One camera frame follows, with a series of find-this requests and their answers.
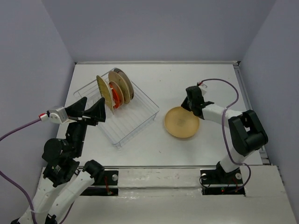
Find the large yellow round plate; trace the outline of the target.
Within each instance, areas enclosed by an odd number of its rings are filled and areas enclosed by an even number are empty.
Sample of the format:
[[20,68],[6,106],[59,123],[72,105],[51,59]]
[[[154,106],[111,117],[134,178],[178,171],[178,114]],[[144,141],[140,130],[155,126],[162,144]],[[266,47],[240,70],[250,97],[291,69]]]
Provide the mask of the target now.
[[164,127],[176,138],[190,138],[199,129],[200,121],[192,112],[181,106],[170,109],[164,117]]

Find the yellow bamboo pattern plate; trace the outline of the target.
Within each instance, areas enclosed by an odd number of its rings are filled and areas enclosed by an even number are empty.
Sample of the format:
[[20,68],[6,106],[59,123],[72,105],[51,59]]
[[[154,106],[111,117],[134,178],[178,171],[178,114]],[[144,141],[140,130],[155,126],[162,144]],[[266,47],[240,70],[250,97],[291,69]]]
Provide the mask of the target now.
[[112,88],[109,86],[108,82],[101,76],[96,76],[98,88],[102,97],[105,98],[105,104],[110,109],[112,114],[114,114],[114,100],[112,94]]

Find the orange round plate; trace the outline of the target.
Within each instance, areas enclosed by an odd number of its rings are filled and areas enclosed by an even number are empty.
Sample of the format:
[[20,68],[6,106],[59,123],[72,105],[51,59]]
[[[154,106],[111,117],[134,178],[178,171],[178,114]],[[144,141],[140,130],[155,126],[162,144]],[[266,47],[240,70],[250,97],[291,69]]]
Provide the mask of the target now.
[[120,99],[117,91],[114,89],[114,87],[111,84],[109,86],[111,88],[111,91],[113,94],[113,100],[115,102],[114,109],[117,109],[121,105],[121,99]]

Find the small beige flower plate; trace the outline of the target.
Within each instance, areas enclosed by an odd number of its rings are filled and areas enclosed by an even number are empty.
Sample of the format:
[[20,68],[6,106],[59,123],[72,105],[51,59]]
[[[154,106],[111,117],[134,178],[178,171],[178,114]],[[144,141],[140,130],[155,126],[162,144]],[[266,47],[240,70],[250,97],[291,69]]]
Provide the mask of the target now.
[[114,82],[114,81],[109,81],[109,85],[110,85],[110,84],[111,84],[111,85],[114,87],[114,89],[117,91],[117,93],[118,93],[118,95],[119,95],[119,97],[120,97],[120,99],[121,99],[121,105],[123,105],[123,103],[124,103],[124,96],[123,96],[123,93],[122,93],[122,91],[121,91],[119,85],[118,85],[116,82]]

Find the beige floral square plate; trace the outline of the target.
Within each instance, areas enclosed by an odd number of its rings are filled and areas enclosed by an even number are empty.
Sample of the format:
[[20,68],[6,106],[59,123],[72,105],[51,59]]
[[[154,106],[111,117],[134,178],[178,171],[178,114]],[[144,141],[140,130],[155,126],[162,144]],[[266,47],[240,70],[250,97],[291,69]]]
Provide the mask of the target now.
[[129,95],[128,85],[125,82],[125,80],[119,74],[114,72],[113,70],[109,71],[108,79],[109,79],[109,81],[114,81],[119,85],[119,87],[123,93],[123,96],[124,96],[124,103],[128,104],[131,101],[131,99],[130,99],[130,95]]

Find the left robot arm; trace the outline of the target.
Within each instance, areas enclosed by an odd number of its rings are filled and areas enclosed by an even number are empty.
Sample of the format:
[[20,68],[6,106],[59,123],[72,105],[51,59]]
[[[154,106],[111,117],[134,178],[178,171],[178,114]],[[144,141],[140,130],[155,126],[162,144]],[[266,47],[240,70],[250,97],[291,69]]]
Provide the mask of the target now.
[[87,97],[83,97],[71,106],[52,108],[39,115],[41,121],[68,127],[64,139],[46,141],[42,159],[47,165],[43,178],[26,212],[12,221],[14,224],[56,224],[85,189],[102,182],[105,168],[95,160],[88,161],[70,182],[79,166],[75,159],[82,155],[87,127],[106,120],[104,98],[89,109],[86,103]]

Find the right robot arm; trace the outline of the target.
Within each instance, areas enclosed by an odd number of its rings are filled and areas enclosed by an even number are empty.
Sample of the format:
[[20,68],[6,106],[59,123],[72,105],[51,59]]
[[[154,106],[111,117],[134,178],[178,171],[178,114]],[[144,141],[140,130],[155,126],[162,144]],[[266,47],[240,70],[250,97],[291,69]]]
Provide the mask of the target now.
[[268,143],[268,136],[253,110],[234,111],[205,101],[199,86],[186,88],[186,98],[181,107],[202,120],[221,125],[227,155],[216,164],[214,170],[201,174],[204,186],[228,184],[248,156]]

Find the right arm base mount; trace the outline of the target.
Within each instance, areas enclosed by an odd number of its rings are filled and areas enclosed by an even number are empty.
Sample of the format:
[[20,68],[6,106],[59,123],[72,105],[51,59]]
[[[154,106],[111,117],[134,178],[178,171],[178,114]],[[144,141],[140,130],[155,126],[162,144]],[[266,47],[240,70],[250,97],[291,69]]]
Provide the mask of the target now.
[[245,195],[239,168],[231,173],[225,173],[217,169],[202,169],[199,183],[202,186],[202,194],[205,196]]

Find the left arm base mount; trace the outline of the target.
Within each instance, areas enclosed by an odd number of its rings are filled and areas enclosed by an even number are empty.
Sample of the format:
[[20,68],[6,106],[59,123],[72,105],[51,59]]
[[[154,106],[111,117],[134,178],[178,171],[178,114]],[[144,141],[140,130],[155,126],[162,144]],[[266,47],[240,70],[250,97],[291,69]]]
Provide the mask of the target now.
[[81,196],[118,196],[118,170],[105,170],[104,176],[85,189]]

